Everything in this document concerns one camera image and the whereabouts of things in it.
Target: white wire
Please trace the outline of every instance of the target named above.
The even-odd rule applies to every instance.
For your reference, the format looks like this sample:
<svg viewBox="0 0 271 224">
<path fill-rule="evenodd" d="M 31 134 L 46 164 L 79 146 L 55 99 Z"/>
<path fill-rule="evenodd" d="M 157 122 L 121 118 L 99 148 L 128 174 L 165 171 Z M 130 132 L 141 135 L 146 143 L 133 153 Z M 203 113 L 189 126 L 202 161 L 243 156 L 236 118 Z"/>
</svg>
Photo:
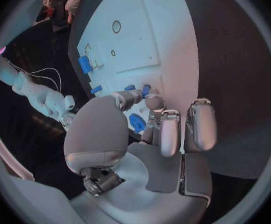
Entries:
<svg viewBox="0 0 271 224">
<path fill-rule="evenodd" d="M 56 83 L 52 78 L 49 78 L 49 77 L 46 77 L 46 76 L 36 76 L 36 75 L 32 75 L 32 74 L 29 74 L 29 76 L 34 76 L 34 77 L 38 77 L 38 78 L 49 79 L 49 80 L 51 80 L 51 81 L 54 83 L 54 85 L 55 85 L 56 88 L 57 88 L 57 91 L 59 91 L 59 88 L 58 88 L 58 86 L 57 86 L 57 83 Z"/>
<path fill-rule="evenodd" d="M 61 88 L 62 88 L 62 79 L 61 79 L 60 73 L 58 72 L 57 69 L 52 68 L 52 67 L 48 67 L 48 68 L 43 68 L 43 69 L 38 70 L 38 71 L 28 72 L 28 74 L 35 74 L 35 73 L 39 73 L 39 72 L 45 71 L 45 70 L 54 70 L 54 71 L 58 74 L 58 76 L 59 76 L 59 81 L 60 81 L 60 86 L 59 86 L 59 88 L 60 88 L 60 91 L 61 91 Z"/>
</svg>

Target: circular hole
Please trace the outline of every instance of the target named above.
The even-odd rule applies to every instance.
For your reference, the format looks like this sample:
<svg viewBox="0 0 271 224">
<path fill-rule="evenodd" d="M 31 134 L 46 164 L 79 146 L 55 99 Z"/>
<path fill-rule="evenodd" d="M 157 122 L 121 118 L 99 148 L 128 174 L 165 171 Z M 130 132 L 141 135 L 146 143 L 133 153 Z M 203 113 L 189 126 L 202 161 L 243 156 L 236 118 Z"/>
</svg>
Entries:
<svg viewBox="0 0 271 224">
<path fill-rule="evenodd" d="M 113 32 L 114 33 L 118 33 L 119 31 L 120 31 L 120 29 L 121 29 L 121 24 L 120 24 L 120 22 L 119 21 L 114 21 L 113 22 Z"/>
</svg>

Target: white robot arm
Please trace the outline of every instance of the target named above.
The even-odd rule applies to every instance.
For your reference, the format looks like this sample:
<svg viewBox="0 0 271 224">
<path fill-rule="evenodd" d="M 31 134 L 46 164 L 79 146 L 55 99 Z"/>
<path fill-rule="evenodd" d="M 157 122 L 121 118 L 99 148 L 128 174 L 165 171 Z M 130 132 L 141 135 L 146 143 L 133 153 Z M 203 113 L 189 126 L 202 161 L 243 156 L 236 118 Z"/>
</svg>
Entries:
<svg viewBox="0 0 271 224">
<path fill-rule="evenodd" d="M 69 112 L 75 105 L 72 96 L 63 96 L 53 89 L 35 84 L 24 72 L 18 72 L 10 61 L 0 57 L 0 80 L 12 86 L 12 90 L 26 96 L 37 111 L 62 123 L 67 131 L 74 114 Z"/>
</svg>

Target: pink light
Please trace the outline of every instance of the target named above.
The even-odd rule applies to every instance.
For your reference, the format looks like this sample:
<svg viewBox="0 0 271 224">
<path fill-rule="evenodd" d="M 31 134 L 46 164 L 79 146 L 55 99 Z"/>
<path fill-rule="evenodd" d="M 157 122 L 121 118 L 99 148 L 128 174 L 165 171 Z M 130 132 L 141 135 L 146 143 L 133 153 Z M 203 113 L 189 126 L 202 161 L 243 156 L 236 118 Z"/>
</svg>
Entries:
<svg viewBox="0 0 271 224">
<path fill-rule="evenodd" d="M 0 55 L 1 54 L 3 54 L 3 52 L 6 50 L 6 47 L 4 46 L 4 47 L 2 47 L 1 49 L 0 49 Z"/>
</svg>

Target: blue clip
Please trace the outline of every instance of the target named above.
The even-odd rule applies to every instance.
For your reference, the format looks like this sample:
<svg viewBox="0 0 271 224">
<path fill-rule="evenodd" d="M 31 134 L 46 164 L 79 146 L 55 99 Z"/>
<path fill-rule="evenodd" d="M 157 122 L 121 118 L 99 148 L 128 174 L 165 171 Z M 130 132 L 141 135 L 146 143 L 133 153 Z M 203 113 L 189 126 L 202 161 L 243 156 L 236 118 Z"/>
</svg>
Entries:
<svg viewBox="0 0 271 224">
<path fill-rule="evenodd" d="M 146 122 L 138 114 L 132 113 L 129 116 L 129 120 L 130 120 L 131 126 L 135 129 L 135 132 L 139 133 L 139 132 L 145 130 Z"/>
<path fill-rule="evenodd" d="M 101 91 L 102 90 L 102 87 L 101 86 L 97 86 L 93 89 L 91 89 L 91 94 L 95 94 L 97 91 Z"/>
<path fill-rule="evenodd" d="M 126 87 L 124 88 L 125 91 L 133 91 L 133 90 L 135 90 L 135 89 L 136 89 L 135 85 L 129 85 L 129 86 L 126 86 Z"/>
<path fill-rule="evenodd" d="M 144 85 L 143 89 L 142 89 L 142 95 L 143 98 L 146 98 L 146 95 L 148 95 L 150 92 L 150 85 Z"/>
<path fill-rule="evenodd" d="M 84 74 L 87 74 L 90 71 L 93 71 L 93 68 L 91 67 L 89 58 L 87 56 L 82 56 L 78 58 L 78 62 L 80 63 L 80 66 L 84 72 Z"/>
</svg>

